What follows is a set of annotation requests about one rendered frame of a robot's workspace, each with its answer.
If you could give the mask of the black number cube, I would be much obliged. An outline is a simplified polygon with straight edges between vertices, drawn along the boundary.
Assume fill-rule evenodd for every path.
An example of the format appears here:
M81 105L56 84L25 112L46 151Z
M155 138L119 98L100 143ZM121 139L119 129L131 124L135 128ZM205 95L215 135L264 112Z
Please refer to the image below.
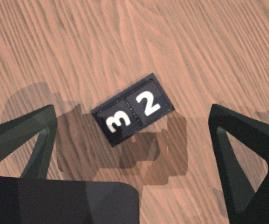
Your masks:
M95 115L111 144L140 129L125 99L120 99Z
M171 107L154 80L125 96L125 100L143 126Z

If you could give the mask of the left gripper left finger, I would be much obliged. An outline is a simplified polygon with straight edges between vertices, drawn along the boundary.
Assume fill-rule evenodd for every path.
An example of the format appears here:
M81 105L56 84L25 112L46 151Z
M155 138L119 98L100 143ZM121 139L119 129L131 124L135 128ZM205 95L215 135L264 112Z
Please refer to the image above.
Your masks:
M57 126L53 104L0 124L0 162L39 133L20 178L46 179Z

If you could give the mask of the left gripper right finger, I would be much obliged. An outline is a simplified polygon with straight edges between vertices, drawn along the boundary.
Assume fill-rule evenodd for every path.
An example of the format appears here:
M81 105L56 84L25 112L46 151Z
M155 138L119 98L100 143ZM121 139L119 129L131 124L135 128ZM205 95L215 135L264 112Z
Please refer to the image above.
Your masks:
M269 124L212 104L208 126L229 224L269 224ZM267 162L268 173L257 192L241 168L226 131Z

